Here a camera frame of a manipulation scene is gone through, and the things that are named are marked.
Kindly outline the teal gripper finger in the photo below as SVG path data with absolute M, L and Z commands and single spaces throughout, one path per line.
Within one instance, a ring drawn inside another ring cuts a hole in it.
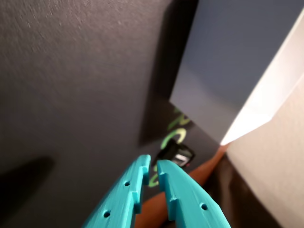
M 151 156 L 140 155 L 124 171 L 90 214 L 84 228 L 133 228 L 141 212 L 142 193 L 149 183 Z
M 160 190 L 165 192 L 168 219 L 178 228 L 229 228 L 220 206 L 182 168 L 157 162 Z

